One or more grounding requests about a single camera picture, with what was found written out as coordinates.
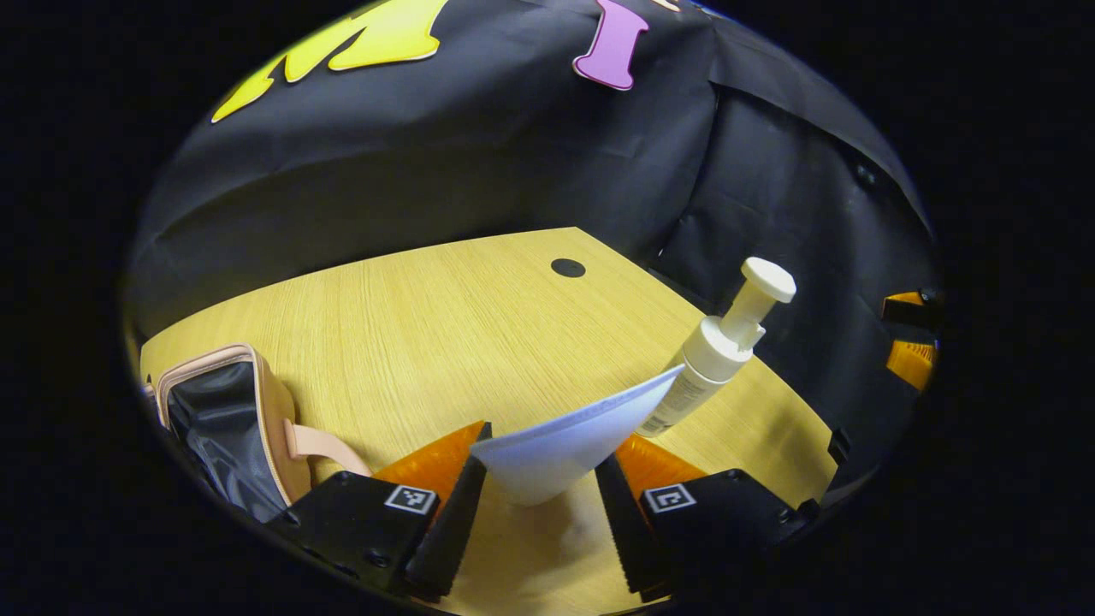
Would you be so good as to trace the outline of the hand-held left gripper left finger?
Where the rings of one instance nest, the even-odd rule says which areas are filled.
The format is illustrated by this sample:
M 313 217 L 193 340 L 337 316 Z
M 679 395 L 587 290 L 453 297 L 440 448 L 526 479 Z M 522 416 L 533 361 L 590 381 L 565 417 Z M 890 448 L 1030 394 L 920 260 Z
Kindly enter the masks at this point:
M 374 476 L 341 470 L 269 528 L 353 583 L 397 597 L 448 595 L 465 556 L 486 476 L 471 449 L 493 435 L 466 425 Z

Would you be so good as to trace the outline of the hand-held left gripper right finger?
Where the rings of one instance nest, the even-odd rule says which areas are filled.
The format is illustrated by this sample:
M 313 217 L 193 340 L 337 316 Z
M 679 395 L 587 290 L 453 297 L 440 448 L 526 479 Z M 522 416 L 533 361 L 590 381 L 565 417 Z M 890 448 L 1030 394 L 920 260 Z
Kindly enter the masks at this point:
M 754 582 L 820 515 L 816 500 L 789 505 L 744 469 L 706 473 L 639 435 L 595 476 L 627 589 L 646 603 Z

